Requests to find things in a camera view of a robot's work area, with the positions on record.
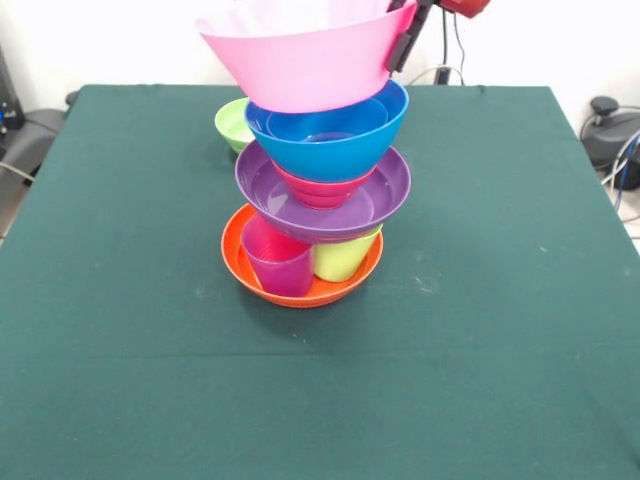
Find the black clamp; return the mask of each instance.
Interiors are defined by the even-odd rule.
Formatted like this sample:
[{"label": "black clamp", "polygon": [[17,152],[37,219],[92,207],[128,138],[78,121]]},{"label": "black clamp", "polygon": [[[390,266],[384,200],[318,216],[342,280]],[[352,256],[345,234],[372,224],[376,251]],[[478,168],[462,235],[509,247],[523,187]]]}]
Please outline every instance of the black clamp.
[{"label": "black clamp", "polygon": [[[404,5],[405,1],[406,0],[393,0],[389,5],[388,11],[397,10]],[[386,64],[389,72],[402,72],[405,63],[407,63],[407,59],[409,58],[409,54],[422,31],[422,27],[424,27],[424,24],[427,21],[431,7],[437,3],[438,0],[418,0],[418,9],[416,10],[416,14],[413,16],[411,25],[406,32],[398,36],[396,43],[389,54]]]}]

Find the stacked bowls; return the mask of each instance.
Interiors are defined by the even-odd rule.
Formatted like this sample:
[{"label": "stacked bowls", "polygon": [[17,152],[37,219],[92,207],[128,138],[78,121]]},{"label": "stacked bowls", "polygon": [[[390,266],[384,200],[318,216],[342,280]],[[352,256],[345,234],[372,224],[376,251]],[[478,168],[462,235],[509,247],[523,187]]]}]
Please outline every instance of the stacked bowls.
[{"label": "stacked bowls", "polygon": [[223,2],[198,22],[249,98],[255,137],[236,161],[250,206],[225,228],[223,257],[249,289],[292,307],[334,301],[371,273],[411,186],[392,147],[409,96],[385,64],[416,0],[392,12],[388,0],[316,0],[315,14],[301,3]]}]

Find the plastic cup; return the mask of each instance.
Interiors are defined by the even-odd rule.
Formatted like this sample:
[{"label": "plastic cup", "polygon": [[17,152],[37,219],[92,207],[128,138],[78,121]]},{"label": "plastic cup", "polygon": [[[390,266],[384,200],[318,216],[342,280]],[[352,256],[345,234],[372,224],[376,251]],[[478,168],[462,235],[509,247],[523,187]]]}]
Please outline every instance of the plastic cup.
[{"label": "plastic cup", "polygon": [[358,271],[376,236],[382,230],[379,225],[362,237],[344,243],[327,243],[314,247],[313,271],[327,282],[346,282]]},{"label": "plastic cup", "polygon": [[265,292],[303,297],[313,280],[312,246],[288,237],[260,215],[242,232],[242,246]]},{"label": "plastic cup", "polygon": [[216,129],[236,153],[255,139],[244,116],[248,104],[249,98],[246,97],[229,102],[218,110],[214,120]]}]

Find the pink cup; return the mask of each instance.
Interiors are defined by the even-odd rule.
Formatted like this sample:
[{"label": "pink cup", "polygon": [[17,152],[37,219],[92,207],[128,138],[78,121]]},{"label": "pink cup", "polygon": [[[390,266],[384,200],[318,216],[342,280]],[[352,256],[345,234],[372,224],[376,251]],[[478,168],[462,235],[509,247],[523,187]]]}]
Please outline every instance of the pink cup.
[{"label": "pink cup", "polygon": [[244,248],[263,290],[281,297],[303,297],[313,280],[313,250],[255,215],[242,232]]},{"label": "pink cup", "polygon": [[366,182],[376,169],[373,167],[363,176],[348,182],[319,183],[295,177],[280,168],[275,161],[272,160],[272,163],[298,201],[317,210],[331,210],[342,205],[353,196],[358,187]]},{"label": "pink cup", "polygon": [[[348,2],[334,3],[348,11]],[[225,30],[214,18],[196,26],[252,102],[273,112],[309,113],[353,105],[382,90],[389,80],[387,58],[416,8],[416,0],[407,0],[355,23],[336,14],[322,30],[282,35],[252,36],[250,28],[232,22]]]}]

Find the magenta bowl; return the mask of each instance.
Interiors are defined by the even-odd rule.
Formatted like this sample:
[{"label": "magenta bowl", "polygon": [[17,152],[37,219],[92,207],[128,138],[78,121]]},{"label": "magenta bowl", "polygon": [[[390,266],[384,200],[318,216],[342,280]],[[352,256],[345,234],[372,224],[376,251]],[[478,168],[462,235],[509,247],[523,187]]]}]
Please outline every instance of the magenta bowl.
[{"label": "magenta bowl", "polygon": [[320,183],[305,180],[285,172],[272,160],[273,167],[280,174],[284,183],[300,203],[317,210],[330,210],[339,207],[349,200],[360,185],[368,180],[376,167],[373,167],[363,176],[340,183]]},{"label": "magenta bowl", "polygon": [[236,182],[271,225],[312,244],[346,242],[373,230],[398,211],[411,190],[409,166],[390,148],[342,205],[331,210],[309,208],[293,195],[257,141],[247,145],[236,160]]}]

